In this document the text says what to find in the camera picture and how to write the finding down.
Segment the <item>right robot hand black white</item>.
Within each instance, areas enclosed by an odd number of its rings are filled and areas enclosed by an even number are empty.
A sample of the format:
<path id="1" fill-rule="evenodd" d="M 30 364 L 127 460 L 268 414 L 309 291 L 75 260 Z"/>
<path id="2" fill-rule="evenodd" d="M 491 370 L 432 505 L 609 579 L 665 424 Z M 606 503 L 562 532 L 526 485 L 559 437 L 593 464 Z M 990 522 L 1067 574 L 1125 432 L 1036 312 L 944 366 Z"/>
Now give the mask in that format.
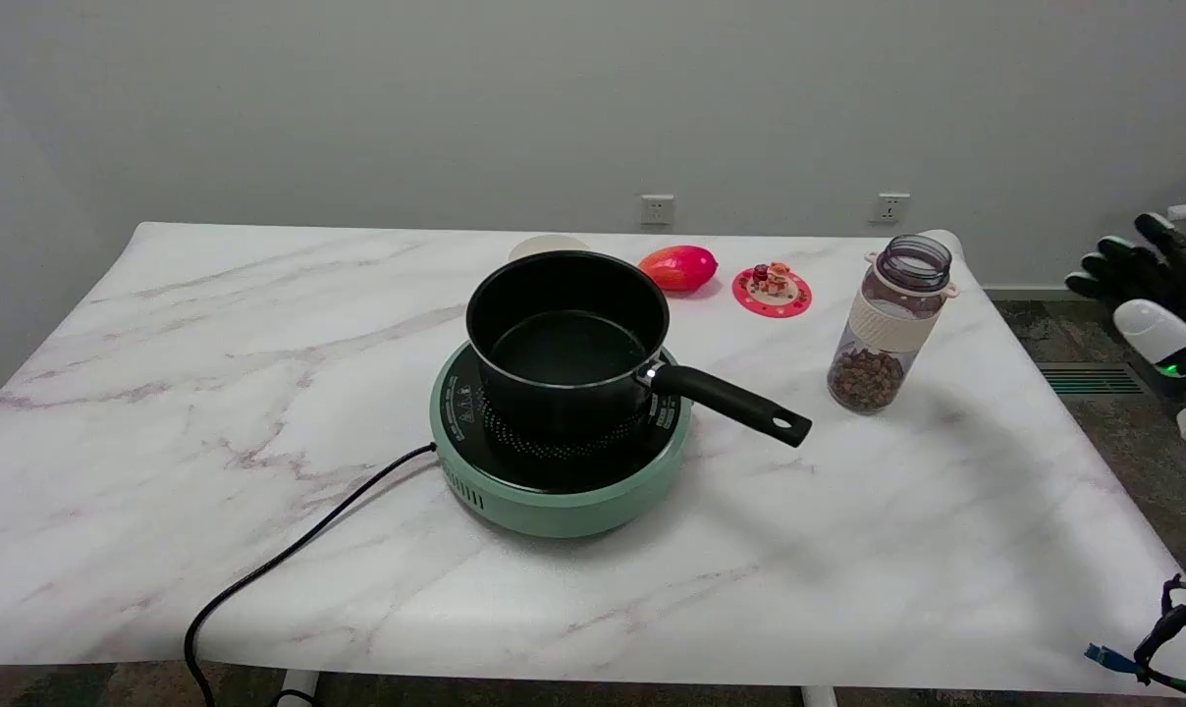
<path id="1" fill-rule="evenodd" d="M 1107 308 L 1160 394 L 1186 400 L 1186 233 L 1161 214 L 1139 214 L 1133 229 L 1139 243 L 1099 238 L 1064 284 Z"/>

